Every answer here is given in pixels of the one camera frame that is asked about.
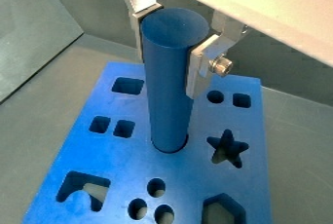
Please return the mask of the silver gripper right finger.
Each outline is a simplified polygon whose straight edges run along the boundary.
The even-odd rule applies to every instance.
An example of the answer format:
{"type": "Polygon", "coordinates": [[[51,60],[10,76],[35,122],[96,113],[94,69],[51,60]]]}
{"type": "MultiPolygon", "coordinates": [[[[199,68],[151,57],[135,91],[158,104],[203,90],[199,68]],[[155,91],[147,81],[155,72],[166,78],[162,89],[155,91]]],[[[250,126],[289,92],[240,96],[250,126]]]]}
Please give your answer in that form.
{"type": "Polygon", "coordinates": [[[233,61],[226,57],[229,49],[249,33],[249,26],[219,11],[214,11],[213,34],[190,52],[186,94],[195,99],[209,87],[213,75],[225,77],[233,61]]]}

